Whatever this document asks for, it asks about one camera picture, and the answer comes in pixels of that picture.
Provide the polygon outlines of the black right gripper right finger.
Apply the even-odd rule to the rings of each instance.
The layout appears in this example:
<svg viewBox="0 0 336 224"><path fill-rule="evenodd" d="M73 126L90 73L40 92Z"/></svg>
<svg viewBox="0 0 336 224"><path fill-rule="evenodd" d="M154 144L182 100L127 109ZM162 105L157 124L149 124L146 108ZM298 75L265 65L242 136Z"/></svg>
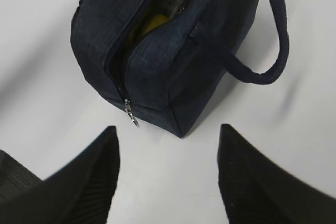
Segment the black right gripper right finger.
<svg viewBox="0 0 336 224"><path fill-rule="evenodd" d="M217 165L229 223L335 223L335 198L286 172L229 124L220 127Z"/></svg>

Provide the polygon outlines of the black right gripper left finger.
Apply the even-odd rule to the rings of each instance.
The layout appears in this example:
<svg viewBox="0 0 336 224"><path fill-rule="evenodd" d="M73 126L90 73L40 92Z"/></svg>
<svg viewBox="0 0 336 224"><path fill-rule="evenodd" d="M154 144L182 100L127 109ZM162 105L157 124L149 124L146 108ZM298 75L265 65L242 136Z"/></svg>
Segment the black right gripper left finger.
<svg viewBox="0 0 336 224"><path fill-rule="evenodd" d="M114 126L45 180L1 151L1 223L107 223L119 170Z"/></svg>

